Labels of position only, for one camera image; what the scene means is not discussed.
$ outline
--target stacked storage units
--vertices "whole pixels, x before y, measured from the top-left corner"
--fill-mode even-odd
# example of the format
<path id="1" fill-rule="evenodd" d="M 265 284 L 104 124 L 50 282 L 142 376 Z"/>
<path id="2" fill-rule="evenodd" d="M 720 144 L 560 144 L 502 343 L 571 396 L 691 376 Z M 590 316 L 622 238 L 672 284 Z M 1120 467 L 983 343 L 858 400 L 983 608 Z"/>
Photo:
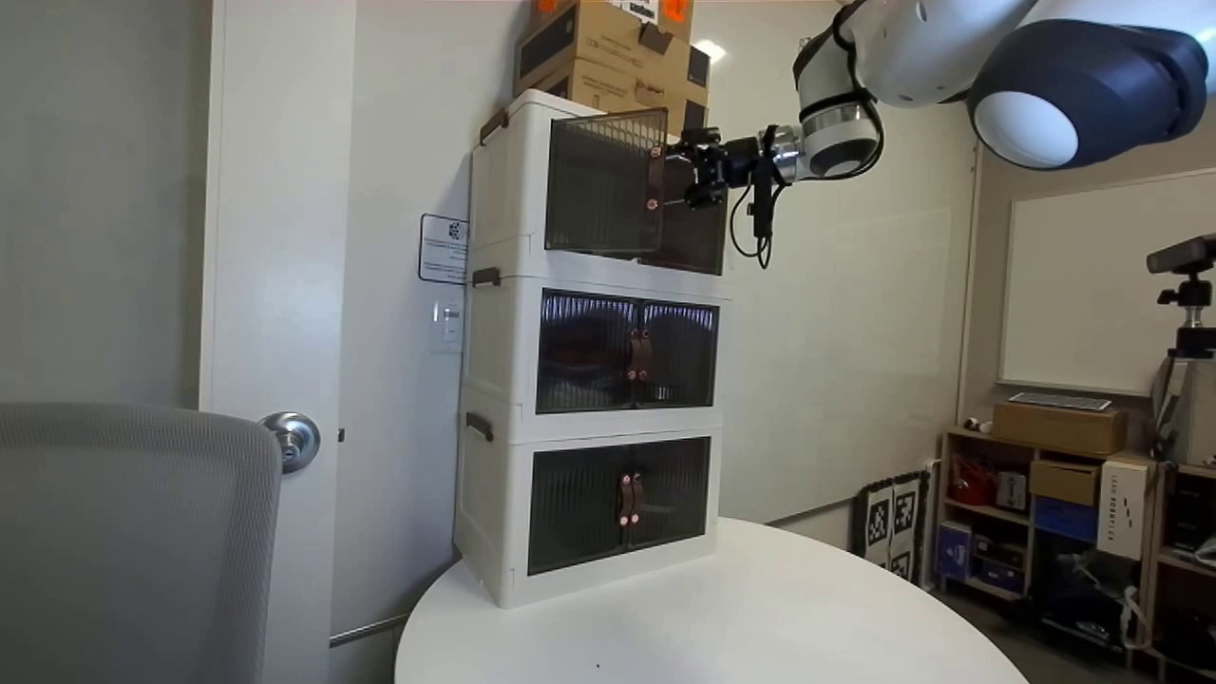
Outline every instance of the stacked storage units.
<path id="1" fill-rule="evenodd" d="M 668 210 L 664 114 L 520 95 L 476 151 L 457 542 L 499 603 L 716 542 L 723 210 Z"/>

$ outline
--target gray chair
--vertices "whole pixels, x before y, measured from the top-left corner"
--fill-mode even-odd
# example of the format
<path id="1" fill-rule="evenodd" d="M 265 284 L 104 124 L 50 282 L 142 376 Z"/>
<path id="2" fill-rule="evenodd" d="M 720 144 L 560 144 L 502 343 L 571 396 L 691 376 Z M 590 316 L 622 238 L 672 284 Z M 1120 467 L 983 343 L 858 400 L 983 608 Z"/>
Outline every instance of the gray chair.
<path id="1" fill-rule="evenodd" d="M 278 472 L 235 419 L 0 404 L 0 679 L 254 684 Z"/>

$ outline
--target white round table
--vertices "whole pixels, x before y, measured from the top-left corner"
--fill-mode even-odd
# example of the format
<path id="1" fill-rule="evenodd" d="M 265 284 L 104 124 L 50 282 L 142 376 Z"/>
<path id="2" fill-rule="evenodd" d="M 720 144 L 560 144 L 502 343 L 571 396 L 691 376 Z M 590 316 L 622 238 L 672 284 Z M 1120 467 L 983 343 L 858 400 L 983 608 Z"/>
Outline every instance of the white round table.
<path id="1" fill-rule="evenodd" d="M 523 608 L 457 561 L 414 608 L 397 684 L 1026 684 L 974 622 L 849 552 L 741 520 L 720 538 Z"/>

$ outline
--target door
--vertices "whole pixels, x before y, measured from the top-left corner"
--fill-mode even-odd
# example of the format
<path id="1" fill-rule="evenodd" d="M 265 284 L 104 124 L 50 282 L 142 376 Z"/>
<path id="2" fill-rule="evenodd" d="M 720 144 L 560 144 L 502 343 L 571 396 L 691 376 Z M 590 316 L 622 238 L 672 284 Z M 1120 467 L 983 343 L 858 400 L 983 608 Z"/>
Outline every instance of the door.
<path id="1" fill-rule="evenodd" d="M 309 413 L 271 580 L 271 684 L 330 670 L 352 0 L 214 0 L 197 411 Z"/>

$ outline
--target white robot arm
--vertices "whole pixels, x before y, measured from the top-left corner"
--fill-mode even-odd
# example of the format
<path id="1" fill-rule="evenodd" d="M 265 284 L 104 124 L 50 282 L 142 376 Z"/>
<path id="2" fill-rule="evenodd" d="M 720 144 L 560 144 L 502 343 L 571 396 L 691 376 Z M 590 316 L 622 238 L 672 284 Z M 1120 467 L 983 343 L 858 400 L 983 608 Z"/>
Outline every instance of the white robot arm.
<path id="1" fill-rule="evenodd" d="M 1216 90 L 1216 0 L 849 0 L 797 53 L 796 88 L 797 124 L 672 144 L 691 205 L 753 187 L 759 244 L 784 187 L 883 161 L 877 104 L 967 104 L 974 133 L 1030 172 L 1187 137 Z"/>

